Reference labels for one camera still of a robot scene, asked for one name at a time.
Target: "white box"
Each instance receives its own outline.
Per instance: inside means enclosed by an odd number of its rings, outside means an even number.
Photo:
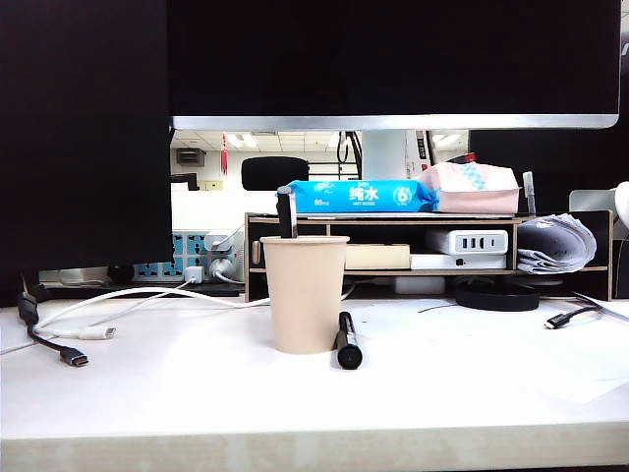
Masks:
[[[411,270],[441,270],[458,268],[506,268],[507,257],[500,254],[412,254]]]
[[[506,254],[509,237],[503,229],[429,229],[426,245],[443,254]]]

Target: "desk surface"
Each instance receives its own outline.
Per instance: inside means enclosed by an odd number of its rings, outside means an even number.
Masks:
[[[130,303],[86,310],[110,315]],[[418,313],[444,303],[344,302],[365,354],[357,371],[340,370],[332,353],[276,351],[268,307],[216,310],[199,300],[152,302],[116,321],[112,340],[68,340],[89,356],[85,368],[41,346],[7,354],[3,470],[629,463],[629,324],[603,316],[544,330],[574,307],[567,302]],[[14,309],[0,322],[3,347],[26,339]]]

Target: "computer monitor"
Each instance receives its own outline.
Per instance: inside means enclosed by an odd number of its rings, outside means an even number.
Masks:
[[[0,2],[0,31],[0,304],[20,272],[168,261],[165,1]]]
[[[177,129],[604,128],[620,3],[170,0]]]

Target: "black round object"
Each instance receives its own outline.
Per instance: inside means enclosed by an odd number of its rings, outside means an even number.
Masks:
[[[343,369],[354,370],[363,362],[363,353],[355,345],[348,344],[338,350],[336,359]]]
[[[134,278],[136,271],[132,265],[110,265],[107,275],[117,285],[128,285]]]
[[[455,289],[456,303],[463,307],[493,312],[527,312],[540,305],[540,294],[510,283],[475,281]]]

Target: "beige paper cup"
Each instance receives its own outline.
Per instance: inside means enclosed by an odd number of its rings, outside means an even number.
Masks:
[[[275,347],[330,351],[338,332],[347,236],[269,236],[264,245]]]

